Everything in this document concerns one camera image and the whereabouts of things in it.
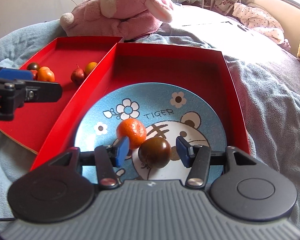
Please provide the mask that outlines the small red apple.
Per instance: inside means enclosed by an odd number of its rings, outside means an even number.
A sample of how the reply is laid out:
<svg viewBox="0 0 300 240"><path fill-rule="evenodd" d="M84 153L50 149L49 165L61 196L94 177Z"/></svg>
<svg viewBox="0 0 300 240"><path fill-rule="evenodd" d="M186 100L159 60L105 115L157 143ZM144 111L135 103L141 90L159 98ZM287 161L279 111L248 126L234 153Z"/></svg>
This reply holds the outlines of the small red apple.
<svg viewBox="0 0 300 240"><path fill-rule="evenodd" d="M33 79L34 79L34 80L38 80L38 71L32 69L32 70L31 70L31 73L32 73L32 75L33 75Z"/></svg>

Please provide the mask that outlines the orange tangerine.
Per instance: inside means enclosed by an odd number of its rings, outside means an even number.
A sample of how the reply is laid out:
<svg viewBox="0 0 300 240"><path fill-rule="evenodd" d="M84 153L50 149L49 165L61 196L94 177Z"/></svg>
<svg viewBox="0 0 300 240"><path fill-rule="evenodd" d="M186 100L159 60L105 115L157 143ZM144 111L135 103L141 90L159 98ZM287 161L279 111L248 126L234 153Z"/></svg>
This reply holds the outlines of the orange tangerine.
<svg viewBox="0 0 300 240"><path fill-rule="evenodd" d="M129 148L137 149L146 140L147 131L142 122L138 119L128 118L120 122L116 129L117 138L129 138Z"/></svg>

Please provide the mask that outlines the large dark brown tomato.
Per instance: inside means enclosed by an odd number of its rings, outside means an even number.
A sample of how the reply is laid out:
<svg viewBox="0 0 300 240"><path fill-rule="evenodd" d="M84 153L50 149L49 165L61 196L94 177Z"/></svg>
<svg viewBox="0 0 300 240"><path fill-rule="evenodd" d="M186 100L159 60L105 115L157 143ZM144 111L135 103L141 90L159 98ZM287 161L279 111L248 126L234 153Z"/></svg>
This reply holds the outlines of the large dark brown tomato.
<svg viewBox="0 0 300 240"><path fill-rule="evenodd" d="M138 157L143 164L150 168L163 168L170 161L171 146L162 137L152 137L141 144Z"/></svg>

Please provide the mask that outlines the small dark tomato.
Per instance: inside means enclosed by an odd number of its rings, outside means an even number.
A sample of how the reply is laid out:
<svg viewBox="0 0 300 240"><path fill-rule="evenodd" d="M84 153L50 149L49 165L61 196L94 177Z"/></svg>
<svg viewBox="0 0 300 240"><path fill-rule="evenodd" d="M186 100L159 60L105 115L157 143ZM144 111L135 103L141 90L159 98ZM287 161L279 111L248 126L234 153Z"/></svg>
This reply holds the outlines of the small dark tomato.
<svg viewBox="0 0 300 240"><path fill-rule="evenodd" d="M38 64L37 62L31 62L27 65L26 69L38 71L38 70L40 70L40 68L41 68L40 64Z"/></svg>

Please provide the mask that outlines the orange kumquat behind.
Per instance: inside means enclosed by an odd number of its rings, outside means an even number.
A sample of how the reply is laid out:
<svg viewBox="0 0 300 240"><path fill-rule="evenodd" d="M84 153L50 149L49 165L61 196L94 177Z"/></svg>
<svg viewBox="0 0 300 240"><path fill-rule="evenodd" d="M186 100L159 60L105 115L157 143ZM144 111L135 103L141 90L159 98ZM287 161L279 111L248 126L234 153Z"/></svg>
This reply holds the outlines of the orange kumquat behind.
<svg viewBox="0 0 300 240"><path fill-rule="evenodd" d="M47 66L43 66L43 67L41 67L39 70L50 70L50 68L47 67Z"/></svg>

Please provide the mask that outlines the red apple with stem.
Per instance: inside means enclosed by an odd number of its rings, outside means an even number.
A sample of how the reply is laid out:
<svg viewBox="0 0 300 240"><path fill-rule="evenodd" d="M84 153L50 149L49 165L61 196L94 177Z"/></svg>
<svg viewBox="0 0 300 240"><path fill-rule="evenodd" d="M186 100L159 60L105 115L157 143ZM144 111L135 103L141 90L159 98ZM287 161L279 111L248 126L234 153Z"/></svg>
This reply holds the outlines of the red apple with stem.
<svg viewBox="0 0 300 240"><path fill-rule="evenodd" d="M85 80L84 70L77 65L76 69L71 73L70 79L75 85L80 86Z"/></svg>

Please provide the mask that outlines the left red tray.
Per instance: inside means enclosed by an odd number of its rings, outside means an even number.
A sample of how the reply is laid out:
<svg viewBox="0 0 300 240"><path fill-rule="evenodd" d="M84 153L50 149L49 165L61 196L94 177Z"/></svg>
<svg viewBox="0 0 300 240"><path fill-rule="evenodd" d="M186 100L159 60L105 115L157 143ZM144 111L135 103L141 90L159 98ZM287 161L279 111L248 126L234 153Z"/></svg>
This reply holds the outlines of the left red tray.
<svg viewBox="0 0 300 240"><path fill-rule="evenodd" d="M49 67L55 82L40 89L37 102L27 102L16 109L12 121L0 121L0 132L24 148L37 153L78 87L71 81L77 66L100 62L120 42L119 37L78 36L59 37L33 55L22 66L31 62Z"/></svg>

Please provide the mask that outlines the red tray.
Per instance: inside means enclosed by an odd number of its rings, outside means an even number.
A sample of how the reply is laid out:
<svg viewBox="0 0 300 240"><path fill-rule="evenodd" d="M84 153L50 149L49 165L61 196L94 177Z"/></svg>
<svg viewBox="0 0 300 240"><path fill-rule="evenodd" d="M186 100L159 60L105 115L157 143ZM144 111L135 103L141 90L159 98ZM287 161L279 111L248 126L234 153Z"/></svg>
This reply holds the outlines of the red tray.
<svg viewBox="0 0 300 240"><path fill-rule="evenodd" d="M40 89L37 102L27 102L16 109L12 121L0 121L0 132L24 148L37 153L78 87L71 81L77 66L100 62L120 42L119 37L78 36L59 37L33 55L22 66L31 62L49 67L55 82Z"/></svg>
<svg viewBox="0 0 300 240"><path fill-rule="evenodd" d="M221 52L151 43L116 43L77 86L37 152L33 168L75 146L85 114L109 93L138 83L165 83L201 97L219 117L226 146L248 152L248 139L236 89Z"/></svg>

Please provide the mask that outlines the blue tiger plate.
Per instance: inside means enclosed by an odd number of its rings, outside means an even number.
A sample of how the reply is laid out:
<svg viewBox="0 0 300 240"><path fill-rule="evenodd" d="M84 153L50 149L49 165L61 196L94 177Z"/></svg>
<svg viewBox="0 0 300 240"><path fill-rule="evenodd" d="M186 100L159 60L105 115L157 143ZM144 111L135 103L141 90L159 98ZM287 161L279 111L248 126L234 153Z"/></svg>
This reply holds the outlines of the blue tiger plate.
<svg viewBox="0 0 300 240"><path fill-rule="evenodd" d="M142 122L148 138L165 138L172 148L172 156L165 167L152 169L142 164L137 150L133 150L124 164L114 170L120 183L126 179L184 182L189 169L183 166L175 150L178 136L190 145L204 145L214 151L222 151L227 145L223 125L215 111L191 91L165 83L129 85L98 100L79 124L74 145L83 152L99 145L114 145L117 126L128 118Z"/></svg>

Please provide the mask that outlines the yellow orange fruit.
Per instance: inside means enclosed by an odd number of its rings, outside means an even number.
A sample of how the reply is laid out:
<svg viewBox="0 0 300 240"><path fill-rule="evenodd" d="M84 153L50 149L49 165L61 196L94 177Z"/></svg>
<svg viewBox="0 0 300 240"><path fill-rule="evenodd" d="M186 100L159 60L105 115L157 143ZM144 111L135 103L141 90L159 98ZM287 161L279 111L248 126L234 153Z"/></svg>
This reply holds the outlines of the yellow orange fruit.
<svg viewBox="0 0 300 240"><path fill-rule="evenodd" d="M85 74L88 76L96 67L98 63L97 62L89 62L85 67Z"/></svg>

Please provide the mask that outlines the right red tray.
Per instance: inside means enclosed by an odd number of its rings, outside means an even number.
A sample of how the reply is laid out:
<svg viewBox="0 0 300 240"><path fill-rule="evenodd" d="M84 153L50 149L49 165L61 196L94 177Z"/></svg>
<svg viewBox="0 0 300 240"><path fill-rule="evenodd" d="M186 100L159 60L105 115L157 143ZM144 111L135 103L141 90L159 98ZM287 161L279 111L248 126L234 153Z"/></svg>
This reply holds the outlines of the right red tray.
<svg viewBox="0 0 300 240"><path fill-rule="evenodd" d="M151 43L116 43L77 86L37 152L33 168L75 146L85 114L109 93L138 83L165 83L201 97L219 117L226 146L248 152L248 139L236 89L221 52Z"/></svg>

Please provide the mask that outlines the pink plush rabbit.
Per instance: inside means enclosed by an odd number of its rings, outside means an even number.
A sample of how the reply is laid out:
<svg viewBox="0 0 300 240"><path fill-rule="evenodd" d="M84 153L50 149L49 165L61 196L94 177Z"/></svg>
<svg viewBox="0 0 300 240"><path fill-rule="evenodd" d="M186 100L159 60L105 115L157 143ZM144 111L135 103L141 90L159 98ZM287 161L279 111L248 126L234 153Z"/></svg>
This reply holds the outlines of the pink plush rabbit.
<svg viewBox="0 0 300 240"><path fill-rule="evenodd" d="M173 20L171 0L85 0L64 13L60 25L68 36L117 36L135 40Z"/></svg>

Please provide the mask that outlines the pink dotted cloth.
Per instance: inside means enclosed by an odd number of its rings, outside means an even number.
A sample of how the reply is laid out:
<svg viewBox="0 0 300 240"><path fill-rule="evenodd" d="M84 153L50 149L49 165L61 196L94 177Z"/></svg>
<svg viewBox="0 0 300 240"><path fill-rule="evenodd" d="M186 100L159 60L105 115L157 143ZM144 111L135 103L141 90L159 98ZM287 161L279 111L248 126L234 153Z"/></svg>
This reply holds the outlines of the pink dotted cloth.
<svg viewBox="0 0 300 240"><path fill-rule="evenodd" d="M261 33L281 48L290 51L291 46L288 39L285 38L283 27L264 9L235 3L232 15L245 27Z"/></svg>

